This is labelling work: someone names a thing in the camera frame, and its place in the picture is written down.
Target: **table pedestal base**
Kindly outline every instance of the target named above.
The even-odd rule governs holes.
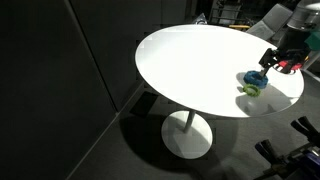
[[[161,129],[162,139],[175,155],[185,159],[203,156],[211,147],[212,132],[208,123],[195,114],[190,128],[185,130],[189,111],[170,114]]]

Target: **table top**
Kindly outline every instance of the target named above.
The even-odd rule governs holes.
[[[242,91],[249,70],[272,44],[250,34],[218,26],[181,25],[146,37],[136,51],[136,65],[156,91],[197,111],[251,117],[282,111],[301,96],[300,71],[286,75],[270,68],[259,97]]]

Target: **table leg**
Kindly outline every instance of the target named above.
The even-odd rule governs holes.
[[[212,144],[209,124],[196,111],[177,111],[163,122],[162,140],[175,155],[195,159],[208,152]]]

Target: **white round table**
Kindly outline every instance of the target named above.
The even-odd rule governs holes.
[[[270,68],[269,83],[257,98],[242,87],[249,70],[261,70],[259,60],[270,43],[250,34],[209,25],[182,25],[146,37],[136,51],[136,65],[162,95],[190,108],[174,112],[162,125],[162,138],[179,157],[194,159],[212,144],[207,122],[195,111],[226,117],[272,114],[293,105],[301,96],[300,71],[285,75]]]

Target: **green object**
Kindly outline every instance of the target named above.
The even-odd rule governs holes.
[[[247,93],[248,96],[251,96],[251,97],[258,97],[260,95],[260,92],[261,92],[259,87],[256,86],[256,85],[253,85],[253,84],[246,84],[243,87],[243,91],[245,93]]]
[[[319,31],[311,32],[308,39],[305,40],[305,43],[309,45],[309,48],[312,51],[319,51],[320,50],[320,32]]]

